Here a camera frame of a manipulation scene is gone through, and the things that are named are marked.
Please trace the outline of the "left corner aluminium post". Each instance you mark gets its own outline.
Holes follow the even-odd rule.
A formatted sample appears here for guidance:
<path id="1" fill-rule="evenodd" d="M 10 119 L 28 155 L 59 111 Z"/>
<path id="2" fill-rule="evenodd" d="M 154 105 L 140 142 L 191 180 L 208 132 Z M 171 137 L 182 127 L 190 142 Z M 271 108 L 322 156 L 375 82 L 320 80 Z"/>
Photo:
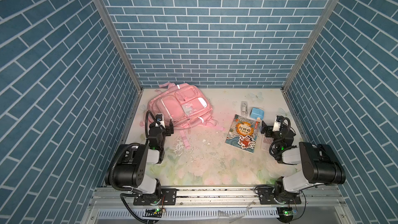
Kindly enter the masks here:
<path id="1" fill-rule="evenodd" d="M 142 93 L 142 90 L 143 90 L 142 86 L 139 82 L 137 75 L 135 74 L 135 72 L 132 68 L 131 61 L 123 47 L 123 44 L 120 40 L 120 37 L 116 31 L 116 28 L 112 22 L 112 19 L 106 9 L 106 6 L 105 6 L 103 0 L 92 0 L 92 1 L 98 11 L 98 14 L 101 17 L 106 29 L 109 32 L 109 35 L 114 43 L 114 46 L 116 47 L 116 50 L 117 50 L 118 54 L 120 55 L 121 60 L 122 60 L 123 64 L 125 65 L 128 73 L 130 75 L 130 78 L 132 79 L 134 86 L 136 87 L 136 89 L 139 93 Z"/>

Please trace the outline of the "right small circuit board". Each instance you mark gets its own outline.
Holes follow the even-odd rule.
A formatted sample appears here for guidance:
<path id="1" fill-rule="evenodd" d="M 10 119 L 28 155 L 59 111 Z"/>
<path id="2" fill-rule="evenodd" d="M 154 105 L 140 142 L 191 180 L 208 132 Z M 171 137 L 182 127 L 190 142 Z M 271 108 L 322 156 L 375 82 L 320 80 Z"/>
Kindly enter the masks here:
<path id="1" fill-rule="evenodd" d="M 291 207 L 278 207 L 277 208 L 278 217 L 277 220 L 281 223 L 288 224 L 293 220 L 294 211 Z"/>

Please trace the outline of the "left small circuit board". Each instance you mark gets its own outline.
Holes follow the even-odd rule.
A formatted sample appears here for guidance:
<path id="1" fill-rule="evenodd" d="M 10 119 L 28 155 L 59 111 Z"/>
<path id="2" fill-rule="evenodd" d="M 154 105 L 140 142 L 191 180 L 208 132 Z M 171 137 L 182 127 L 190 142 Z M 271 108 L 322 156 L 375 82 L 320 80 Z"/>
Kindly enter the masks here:
<path id="1" fill-rule="evenodd" d="M 143 217 L 145 218 L 161 218 L 163 216 L 163 209 L 161 208 L 146 208 Z"/>

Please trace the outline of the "aluminium front rail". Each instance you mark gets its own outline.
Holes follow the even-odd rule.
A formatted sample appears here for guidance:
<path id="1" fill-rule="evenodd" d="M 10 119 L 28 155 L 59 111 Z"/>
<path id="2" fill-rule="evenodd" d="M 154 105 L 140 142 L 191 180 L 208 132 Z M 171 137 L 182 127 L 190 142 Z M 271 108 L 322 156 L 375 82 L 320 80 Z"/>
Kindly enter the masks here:
<path id="1" fill-rule="evenodd" d="M 318 186 L 304 190 L 298 200 L 279 204 L 271 196 L 271 188 L 259 188 L 255 193 L 254 186 L 166 186 L 162 187 L 167 196 L 164 200 L 165 213 L 160 220 L 206 220 L 217 218 L 277 218 L 277 208 L 283 207 L 331 207 L 341 224 L 355 224 L 346 201 L 337 186 Z M 94 224 L 99 219 L 134 219 L 120 199 L 121 191 L 112 187 L 99 187 L 83 217 L 82 224 Z M 139 200 L 127 199 L 132 211 L 142 219 L 145 211 L 157 205 L 135 205 Z"/>

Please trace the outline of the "clear plastic eraser case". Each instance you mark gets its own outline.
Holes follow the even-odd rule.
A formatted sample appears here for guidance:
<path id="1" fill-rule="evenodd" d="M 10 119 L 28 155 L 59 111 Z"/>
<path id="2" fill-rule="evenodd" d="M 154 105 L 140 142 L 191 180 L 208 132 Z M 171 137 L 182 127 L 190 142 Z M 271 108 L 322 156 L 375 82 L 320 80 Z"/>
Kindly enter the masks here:
<path id="1" fill-rule="evenodd" d="M 247 114 L 248 114 L 248 105 L 247 105 L 247 102 L 242 101 L 242 102 L 241 102 L 240 109 L 241 109 L 241 115 L 244 116 L 244 117 L 246 117 Z"/>

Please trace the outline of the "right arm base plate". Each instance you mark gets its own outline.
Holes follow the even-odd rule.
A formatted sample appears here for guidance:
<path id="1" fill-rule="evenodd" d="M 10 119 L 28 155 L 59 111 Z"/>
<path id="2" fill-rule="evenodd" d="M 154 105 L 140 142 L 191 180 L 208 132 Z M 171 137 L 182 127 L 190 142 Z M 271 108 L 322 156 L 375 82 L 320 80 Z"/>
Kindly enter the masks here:
<path id="1" fill-rule="evenodd" d="M 301 198 L 298 193 L 291 193 L 273 187 L 257 187 L 254 193 L 258 195 L 261 205 L 283 205 L 283 204 L 301 204 Z"/>

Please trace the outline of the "blue pencil sharpener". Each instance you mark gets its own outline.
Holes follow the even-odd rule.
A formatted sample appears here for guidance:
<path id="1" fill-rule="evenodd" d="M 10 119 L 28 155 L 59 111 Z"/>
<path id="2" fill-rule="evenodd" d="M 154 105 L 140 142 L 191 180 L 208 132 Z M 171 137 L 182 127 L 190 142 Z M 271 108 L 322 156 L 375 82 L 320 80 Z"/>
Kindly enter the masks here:
<path id="1" fill-rule="evenodd" d="M 261 108 L 253 107 L 250 112 L 250 118 L 256 119 L 258 121 L 263 120 L 264 118 L 264 110 Z"/>

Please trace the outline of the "white pink calculator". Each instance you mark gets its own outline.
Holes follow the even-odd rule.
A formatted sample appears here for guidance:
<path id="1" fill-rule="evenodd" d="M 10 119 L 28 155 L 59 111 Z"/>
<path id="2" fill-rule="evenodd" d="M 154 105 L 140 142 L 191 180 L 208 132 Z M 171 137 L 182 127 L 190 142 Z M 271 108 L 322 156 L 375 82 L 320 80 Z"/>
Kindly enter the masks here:
<path id="1" fill-rule="evenodd" d="M 265 152 L 269 152 L 269 148 L 273 141 L 274 140 L 272 138 L 264 136 L 261 142 L 261 149 Z"/>

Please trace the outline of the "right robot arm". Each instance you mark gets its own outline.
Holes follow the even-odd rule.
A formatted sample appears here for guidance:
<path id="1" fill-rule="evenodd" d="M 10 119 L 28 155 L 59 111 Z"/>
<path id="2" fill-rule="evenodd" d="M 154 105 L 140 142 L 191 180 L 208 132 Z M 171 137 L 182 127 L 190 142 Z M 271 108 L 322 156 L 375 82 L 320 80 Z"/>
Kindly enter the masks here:
<path id="1" fill-rule="evenodd" d="M 277 116 L 273 126 L 262 122 L 260 132 L 272 139 L 268 152 L 278 164 L 301 166 L 300 171 L 282 176 L 274 183 L 274 197 L 286 200 L 309 188 L 341 185 L 346 181 L 345 170 L 331 146 L 308 142 L 293 144 L 296 133 L 289 118 Z"/>

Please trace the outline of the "corner aluminium post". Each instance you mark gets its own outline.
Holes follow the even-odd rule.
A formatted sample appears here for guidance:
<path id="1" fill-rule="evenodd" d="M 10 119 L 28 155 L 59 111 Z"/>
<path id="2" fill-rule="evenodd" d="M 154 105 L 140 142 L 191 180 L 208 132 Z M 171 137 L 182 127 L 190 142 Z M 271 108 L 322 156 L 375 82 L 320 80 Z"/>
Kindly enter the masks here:
<path id="1" fill-rule="evenodd" d="M 132 79 L 134 86 L 136 87 L 136 89 L 139 93 L 142 93 L 142 90 L 143 90 L 142 86 L 139 82 L 137 75 L 135 74 L 135 72 L 132 68 L 131 61 L 123 47 L 123 44 L 120 40 L 120 37 L 116 31 L 116 28 L 112 22 L 112 19 L 106 9 L 106 6 L 105 6 L 103 0 L 92 0 L 92 1 L 98 11 L 98 14 L 101 17 L 106 29 L 109 32 L 109 35 L 114 43 L 114 46 L 116 47 L 116 50 L 117 50 L 118 54 L 120 55 L 121 60 L 122 60 L 123 64 L 125 65 L 128 73 L 130 75 L 130 78 Z"/>
<path id="2" fill-rule="evenodd" d="M 314 29 L 310 33 L 306 44 L 303 46 L 302 52 L 298 56 L 294 66 L 292 67 L 291 72 L 289 73 L 284 85 L 282 87 L 282 92 L 287 93 L 289 87 L 291 86 L 296 74 L 298 73 L 300 67 L 303 65 L 304 61 L 306 60 L 309 52 L 314 46 L 315 41 L 319 37 L 321 31 L 323 30 L 324 26 L 326 25 L 327 21 L 329 20 L 334 8 L 338 4 L 339 0 L 328 0 L 326 3 Z"/>

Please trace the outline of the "colourful illustrated book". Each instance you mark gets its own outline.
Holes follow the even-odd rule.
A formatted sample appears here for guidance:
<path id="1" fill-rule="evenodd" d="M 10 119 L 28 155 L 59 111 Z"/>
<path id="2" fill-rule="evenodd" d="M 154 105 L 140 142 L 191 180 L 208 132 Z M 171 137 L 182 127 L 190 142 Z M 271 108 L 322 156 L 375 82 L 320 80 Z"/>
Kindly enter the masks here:
<path id="1" fill-rule="evenodd" d="M 226 144 L 249 153 L 254 153 L 260 122 L 235 115 L 230 126 Z"/>

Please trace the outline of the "right corner aluminium post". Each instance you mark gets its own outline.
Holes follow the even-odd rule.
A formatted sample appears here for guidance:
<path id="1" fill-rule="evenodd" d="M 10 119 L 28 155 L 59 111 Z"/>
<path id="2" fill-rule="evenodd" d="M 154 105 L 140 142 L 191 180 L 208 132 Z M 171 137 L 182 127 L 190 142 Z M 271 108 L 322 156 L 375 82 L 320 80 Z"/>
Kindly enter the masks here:
<path id="1" fill-rule="evenodd" d="M 292 67 L 291 72 L 289 73 L 284 85 L 282 87 L 282 92 L 287 93 L 289 87 L 291 86 L 296 74 L 298 73 L 300 67 L 303 65 L 304 61 L 306 60 L 309 52 L 314 46 L 315 41 L 319 37 L 321 31 L 323 30 L 324 26 L 326 25 L 327 21 L 329 20 L 334 8 L 338 4 L 339 0 L 328 0 L 326 3 L 314 29 L 310 33 L 306 44 L 303 46 L 302 52 L 298 56 L 294 66 Z"/>

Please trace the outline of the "pink student backpack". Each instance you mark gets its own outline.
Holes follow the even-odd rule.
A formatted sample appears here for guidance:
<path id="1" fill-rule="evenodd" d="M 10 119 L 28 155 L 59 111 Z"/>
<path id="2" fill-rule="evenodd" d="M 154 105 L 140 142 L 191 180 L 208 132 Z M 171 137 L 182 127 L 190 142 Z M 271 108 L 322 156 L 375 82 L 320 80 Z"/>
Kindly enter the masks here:
<path id="1" fill-rule="evenodd" d="M 158 95 L 148 102 L 147 110 L 155 115 L 162 114 L 165 124 L 172 123 L 174 129 L 180 132 L 187 149 L 190 148 L 190 144 L 184 130 L 191 130 L 196 126 L 226 130 L 213 119 L 212 106 L 198 87 L 170 82 L 159 87 L 167 90 L 157 90 Z"/>

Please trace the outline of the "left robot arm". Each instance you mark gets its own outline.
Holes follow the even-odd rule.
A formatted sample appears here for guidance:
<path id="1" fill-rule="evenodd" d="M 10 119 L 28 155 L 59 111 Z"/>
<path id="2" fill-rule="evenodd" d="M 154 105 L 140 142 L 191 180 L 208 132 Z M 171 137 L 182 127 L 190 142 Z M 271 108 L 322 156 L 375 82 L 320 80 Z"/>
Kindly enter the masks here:
<path id="1" fill-rule="evenodd" d="M 145 144 L 119 145 L 106 171 L 106 184 L 137 196 L 160 198 L 160 181 L 146 174 L 146 165 L 162 163 L 165 139 L 173 133 L 171 121 L 167 125 L 153 122 L 149 125 Z"/>

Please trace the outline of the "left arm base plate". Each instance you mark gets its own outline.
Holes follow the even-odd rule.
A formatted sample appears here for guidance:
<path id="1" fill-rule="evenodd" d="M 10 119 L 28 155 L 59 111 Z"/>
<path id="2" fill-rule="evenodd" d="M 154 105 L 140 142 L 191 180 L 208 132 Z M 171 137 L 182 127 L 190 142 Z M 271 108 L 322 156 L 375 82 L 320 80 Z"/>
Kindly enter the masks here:
<path id="1" fill-rule="evenodd" d="M 177 197 L 176 188 L 156 189 L 154 194 L 143 194 L 134 199 L 134 206 L 164 206 L 175 205 Z"/>

